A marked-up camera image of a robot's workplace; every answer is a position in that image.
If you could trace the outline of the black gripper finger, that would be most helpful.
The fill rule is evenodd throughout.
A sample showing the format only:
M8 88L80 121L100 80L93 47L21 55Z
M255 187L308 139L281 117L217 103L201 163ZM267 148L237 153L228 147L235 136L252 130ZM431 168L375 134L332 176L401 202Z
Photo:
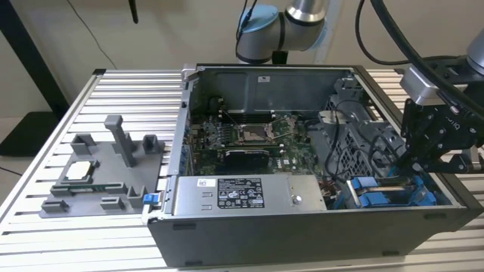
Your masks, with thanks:
M433 165L441 162L441 154L436 148L437 140L441 138L440 113L439 106L421 106L412 99L405 100L401 122L405 151L396 161L401 175L432 171Z
M427 172L432 173L483 173L483 156L475 159L467 154L455 154L449 161L433 161L427 164Z

